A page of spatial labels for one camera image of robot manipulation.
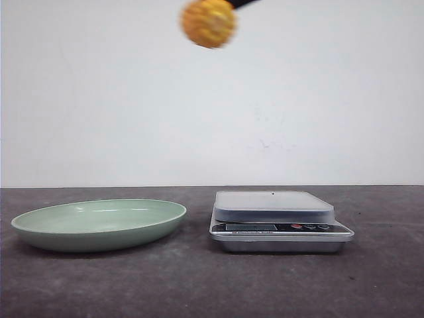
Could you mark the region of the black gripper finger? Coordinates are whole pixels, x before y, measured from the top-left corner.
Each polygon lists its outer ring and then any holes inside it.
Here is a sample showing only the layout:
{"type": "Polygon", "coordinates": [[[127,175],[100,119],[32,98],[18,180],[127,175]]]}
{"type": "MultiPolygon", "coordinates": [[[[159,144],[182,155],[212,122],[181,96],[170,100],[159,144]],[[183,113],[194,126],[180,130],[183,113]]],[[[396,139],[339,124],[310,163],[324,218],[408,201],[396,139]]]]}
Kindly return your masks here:
{"type": "Polygon", "coordinates": [[[233,6],[234,9],[239,9],[248,4],[254,3],[257,0],[229,0],[229,3],[233,6]]]}

